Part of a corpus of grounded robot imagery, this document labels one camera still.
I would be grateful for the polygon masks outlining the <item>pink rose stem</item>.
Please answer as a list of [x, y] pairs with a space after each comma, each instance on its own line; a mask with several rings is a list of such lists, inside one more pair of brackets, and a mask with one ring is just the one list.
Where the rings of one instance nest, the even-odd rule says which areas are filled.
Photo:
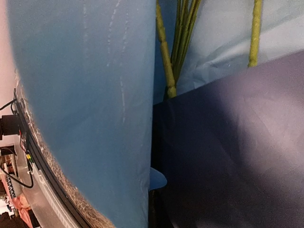
[[254, 0], [248, 67], [254, 67], [258, 62], [262, 4], [262, 0]]
[[164, 93], [164, 100], [174, 98], [177, 95], [175, 79], [173, 76], [173, 70], [171, 65], [170, 53], [168, 43], [166, 40], [165, 27], [163, 24], [161, 7], [159, 1], [156, 1], [156, 29], [158, 34], [158, 40], [160, 43], [161, 57], [163, 63], [163, 69], [166, 79], [166, 88]]

